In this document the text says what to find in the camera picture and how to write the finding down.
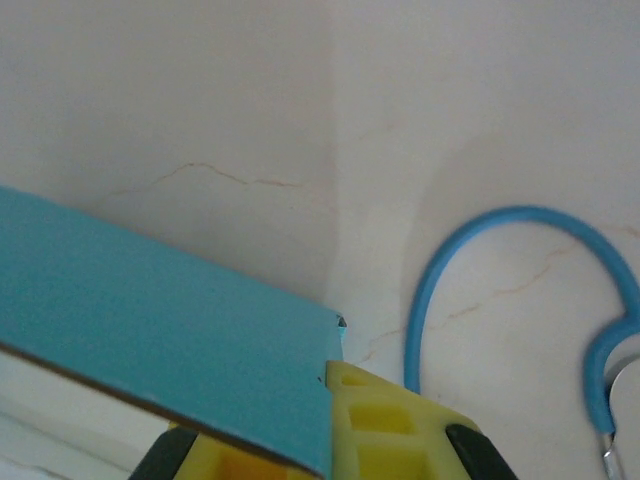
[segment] blue cable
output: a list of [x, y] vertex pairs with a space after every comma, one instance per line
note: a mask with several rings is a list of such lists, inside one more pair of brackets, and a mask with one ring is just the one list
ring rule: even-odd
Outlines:
[[640, 287], [620, 253], [593, 227], [566, 213], [536, 206], [499, 208], [484, 213], [458, 228], [438, 248], [418, 284], [409, 314], [404, 352], [404, 383], [420, 393], [420, 347], [425, 317], [440, 275], [453, 255], [478, 233], [511, 222], [536, 222], [556, 227], [581, 241], [600, 260], [615, 283], [624, 315], [604, 328], [589, 345], [583, 363], [583, 394], [594, 428], [614, 433], [615, 423], [605, 383], [605, 363], [623, 340], [640, 333]]

